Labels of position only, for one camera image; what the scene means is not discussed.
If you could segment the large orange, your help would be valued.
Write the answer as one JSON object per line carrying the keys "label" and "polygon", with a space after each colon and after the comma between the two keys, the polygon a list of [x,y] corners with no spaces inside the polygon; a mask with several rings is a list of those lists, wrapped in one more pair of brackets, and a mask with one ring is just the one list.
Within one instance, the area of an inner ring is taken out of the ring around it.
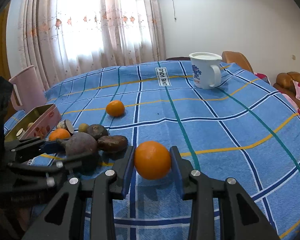
{"label": "large orange", "polygon": [[68,139],[70,137],[71,137],[71,135],[66,129],[58,128],[58,129],[56,129],[56,130],[54,130],[53,132],[50,133],[49,140],[50,141],[54,141],[54,140],[57,140],[57,139],[62,139],[63,140],[63,139]]}

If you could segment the purple beet root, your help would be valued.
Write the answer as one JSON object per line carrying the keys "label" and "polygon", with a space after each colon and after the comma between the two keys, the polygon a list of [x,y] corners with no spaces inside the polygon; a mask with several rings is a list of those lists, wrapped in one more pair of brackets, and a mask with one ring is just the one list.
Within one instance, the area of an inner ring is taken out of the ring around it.
{"label": "purple beet root", "polygon": [[64,147],[67,157],[84,153],[96,153],[97,141],[84,132],[74,133],[69,139],[56,139],[56,142]]}

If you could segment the dark passion fruit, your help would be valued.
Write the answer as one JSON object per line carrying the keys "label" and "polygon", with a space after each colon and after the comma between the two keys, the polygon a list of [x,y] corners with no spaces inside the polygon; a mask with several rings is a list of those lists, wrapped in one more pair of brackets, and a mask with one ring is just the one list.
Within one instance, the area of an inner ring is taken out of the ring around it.
{"label": "dark passion fruit", "polygon": [[97,140],[97,144],[104,152],[119,152],[127,148],[128,139],[122,135],[102,136]]}
{"label": "dark passion fruit", "polygon": [[100,124],[93,124],[88,126],[87,133],[92,136],[96,141],[103,136],[108,136],[109,133],[107,129]]}

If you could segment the small green-yellow fruit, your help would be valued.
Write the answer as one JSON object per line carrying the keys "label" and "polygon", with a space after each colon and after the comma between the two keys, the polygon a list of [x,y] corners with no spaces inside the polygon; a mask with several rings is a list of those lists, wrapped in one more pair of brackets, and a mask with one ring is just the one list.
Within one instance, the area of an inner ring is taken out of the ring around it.
{"label": "small green-yellow fruit", "polygon": [[87,133],[87,130],[89,128],[89,125],[88,124],[85,124],[85,123],[81,123],[78,127],[78,131],[79,132],[84,132],[84,133]]}

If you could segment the small orange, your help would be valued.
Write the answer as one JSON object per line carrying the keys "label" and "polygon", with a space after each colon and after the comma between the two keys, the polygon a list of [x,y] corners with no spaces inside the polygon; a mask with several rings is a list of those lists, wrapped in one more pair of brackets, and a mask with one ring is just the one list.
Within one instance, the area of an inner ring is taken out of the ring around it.
{"label": "small orange", "polygon": [[125,106],[120,100],[113,100],[107,104],[106,113],[112,117],[120,117],[125,113]]}
{"label": "small orange", "polygon": [[135,150],[134,166],[138,174],[144,179],[162,179],[171,169],[170,153],[159,142],[143,142]]}

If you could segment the pink metal tin box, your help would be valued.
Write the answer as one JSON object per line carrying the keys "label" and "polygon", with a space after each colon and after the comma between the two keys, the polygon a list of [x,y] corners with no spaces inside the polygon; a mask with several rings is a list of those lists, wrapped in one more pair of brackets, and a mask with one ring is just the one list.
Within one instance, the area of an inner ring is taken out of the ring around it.
{"label": "pink metal tin box", "polygon": [[[4,125],[5,132],[7,132],[5,142],[31,137],[45,139],[60,120],[61,114],[54,103],[36,107],[27,114],[19,111]],[[16,133],[21,128],[25,130],[25,133],[17,138]]]}

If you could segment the pink electric kettle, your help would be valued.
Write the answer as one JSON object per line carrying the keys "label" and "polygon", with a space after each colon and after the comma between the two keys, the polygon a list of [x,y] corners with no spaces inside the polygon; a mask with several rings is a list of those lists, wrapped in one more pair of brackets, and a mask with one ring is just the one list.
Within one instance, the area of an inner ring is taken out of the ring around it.
{"label": "pink electric kettle", "polygon": [[16,86],[19,99],[11,95],[12,106],[16,111],[29,113],[33,108],[46,104],[43,87],[39,84],[35,66],[31,65],[23,69],[17,75],[9,79],[13,88]]}

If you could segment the blue plaid tablecloth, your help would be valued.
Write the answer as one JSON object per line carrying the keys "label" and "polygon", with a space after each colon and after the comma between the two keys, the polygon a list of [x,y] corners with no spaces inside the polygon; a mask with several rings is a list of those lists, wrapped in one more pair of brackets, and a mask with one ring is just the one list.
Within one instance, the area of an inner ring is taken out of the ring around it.
{"label": "blue plaid tablecloth", "polygon": [[[281,239],[300,233],[300,114],[274,87],[236,64],[222,84],[194,85],[189,61],[109,67],[66,79],[45,96],[74,128],[102,124],[131,145],[157,141],[211,178],[235,178]],[[106,106],[120,100],[125,113]]]}

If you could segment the floral sheer curtain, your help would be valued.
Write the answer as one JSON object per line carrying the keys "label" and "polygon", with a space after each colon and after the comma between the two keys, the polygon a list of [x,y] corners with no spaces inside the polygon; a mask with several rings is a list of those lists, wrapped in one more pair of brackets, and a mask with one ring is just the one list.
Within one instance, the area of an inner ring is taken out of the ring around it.
{"label": "floral sheer curtain", "polygon": [[158,0],[15,0],[18,54],[48,90],[73,76],[166,57]]}

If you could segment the white printed mug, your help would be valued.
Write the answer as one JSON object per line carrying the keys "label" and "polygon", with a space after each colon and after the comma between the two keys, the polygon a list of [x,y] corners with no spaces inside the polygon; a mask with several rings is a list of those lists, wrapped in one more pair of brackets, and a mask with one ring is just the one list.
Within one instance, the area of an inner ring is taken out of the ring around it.
{"label": "white printed mug", "polygon": [[221,84],[220,64],[222,57],[214,53],[196,52],[191,59],[194,84],[198,88],[213,89]]}

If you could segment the brown leather sofa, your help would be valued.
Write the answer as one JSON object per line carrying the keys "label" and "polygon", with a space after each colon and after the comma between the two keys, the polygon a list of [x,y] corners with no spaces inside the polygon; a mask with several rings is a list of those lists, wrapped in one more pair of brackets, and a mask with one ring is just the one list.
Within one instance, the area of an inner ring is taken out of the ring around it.
{"label": "brown leather sofa", "polygon": [[273,87],[279,90],[300,114],[300,101],[295,97],[296,91],[293,81],[300,83],[300,73],[280,73],[277,75]]}

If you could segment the dark round stool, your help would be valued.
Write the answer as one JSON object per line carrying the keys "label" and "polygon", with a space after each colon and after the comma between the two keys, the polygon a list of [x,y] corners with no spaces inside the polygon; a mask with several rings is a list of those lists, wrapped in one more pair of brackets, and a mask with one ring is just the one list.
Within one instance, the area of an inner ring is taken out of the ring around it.
{"label": "dark round stool", "polygon": [[166,59],[166,61],[190,61],[191,59],[189,57],[170,57]]}

